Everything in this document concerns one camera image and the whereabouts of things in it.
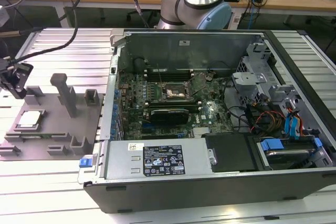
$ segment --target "gray robot fixture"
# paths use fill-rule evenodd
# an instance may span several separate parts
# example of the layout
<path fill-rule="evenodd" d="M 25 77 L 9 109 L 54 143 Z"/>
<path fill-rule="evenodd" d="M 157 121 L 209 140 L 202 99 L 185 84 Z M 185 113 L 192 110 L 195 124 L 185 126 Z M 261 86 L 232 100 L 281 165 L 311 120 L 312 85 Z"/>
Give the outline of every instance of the gray robot fixture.
<path fill-rule="evenodd" d="M 162 0 L 158 29 L 223 29 L 231 8 L 223 0 Z"/>

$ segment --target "blue connector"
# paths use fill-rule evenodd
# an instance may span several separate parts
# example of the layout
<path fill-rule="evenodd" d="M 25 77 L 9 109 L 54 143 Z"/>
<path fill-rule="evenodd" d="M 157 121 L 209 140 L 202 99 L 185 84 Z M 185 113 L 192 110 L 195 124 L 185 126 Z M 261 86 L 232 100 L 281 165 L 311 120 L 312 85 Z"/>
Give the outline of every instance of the blue connector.
<path fill-rule="evenodd" d="M 315 141 L 315 145 L 316 145 L 317 148 L 322 147 L 322 142 L 318 137 L 315 137 L 314 141 Z"/>
<path fill-rule="evenodd" d="M 284 146 L 279 138 L 269 138 L 260 142 L 264 151 L 268 150 L 283 150 Z"/>
<path fill-rule="evenodd" d="M 88 168 L 92 167 L 92 159 L 93 158 L 81 158 L 79 160 L 79 168 Z"/>

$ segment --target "blue plastic tab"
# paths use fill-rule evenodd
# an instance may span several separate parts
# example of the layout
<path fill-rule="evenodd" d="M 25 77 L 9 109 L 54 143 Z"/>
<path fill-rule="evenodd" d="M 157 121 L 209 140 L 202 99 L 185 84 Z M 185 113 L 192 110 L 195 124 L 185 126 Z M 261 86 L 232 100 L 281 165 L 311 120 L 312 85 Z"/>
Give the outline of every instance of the blue plastic tab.
<path fill-rule="evenodd" d="M 295 139 L 299 139 L 299 136 L 296 135 L 296 126 L 298 125 L 298 119 L 292 119 L 292 125 L 290 126 L 289 135 L 293 136 Z"/>
<path fill-rule="evenodd" d="M 265 139 L 261 142 L 261 146 L 264 151 L 284 149 L 284 146 L 279 138 Z"/>
<path fill-rule="evenodd" d="M 92 167 L 92 158 L 81 158 L 79 160 L 79 168 Z"/>
<path fill-rule="evenodd" d="M 321 148 L 323 146 L 321 140 L 318 137 L 315 137 L 314 141 L 317 148 Z"/>
<path fill-rule="evenodd" d="M 197 29 L 223 29 L 231 18 L 231 7 L 221 3 L 213 8 L 199 23 Z"/>

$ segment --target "warning label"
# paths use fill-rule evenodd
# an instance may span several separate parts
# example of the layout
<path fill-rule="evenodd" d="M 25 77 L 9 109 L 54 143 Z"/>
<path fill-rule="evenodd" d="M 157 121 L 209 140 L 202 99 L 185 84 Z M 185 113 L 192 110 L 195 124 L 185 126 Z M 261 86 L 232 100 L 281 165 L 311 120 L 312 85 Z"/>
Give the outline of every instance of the warning label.
<path fill-rule="evenodd" d="M 147 177 L 185 174 L 182 146 L 143 147 L 143 171 Z"/>

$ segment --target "metal slotted surface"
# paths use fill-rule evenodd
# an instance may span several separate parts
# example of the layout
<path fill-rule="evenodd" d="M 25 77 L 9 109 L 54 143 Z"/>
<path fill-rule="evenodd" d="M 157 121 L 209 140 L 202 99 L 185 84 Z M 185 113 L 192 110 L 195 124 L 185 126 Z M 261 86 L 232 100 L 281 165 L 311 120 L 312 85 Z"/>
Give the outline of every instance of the metal slotted surface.
<path fill-rule="evenodd" d="M 31 34 L 16 58 L 30 52 L 63 45 L 70 39 L 73 29 L 46 29 Z M 67 85 L 73 86 L 76 93 L 85 93 L 87 89 L 97 89 L 105 94 L 109 75 L 111 29 L 79 29 L 76 39 L 67 48 L 32 57 L 25 61 L 32 64 L 32 70 L 26 86 L 40 86 L 44 93 L 58 93 L 50 83 L 54 73 L 65 73 Z M 0 143 L 14 123 L 23 100 L 16 100 L 2 90 L 0 92 Z"/>
<path fill-rule="evenodd" d="M 308 36 L 300 35 L 296 31 L 273 31 L 273 33 L 332 115 L 336 117 L 336 69 L 334 64 Z M 290 84 L 282 66 L 277 63 L 276 67 L 283 80 Z"/>

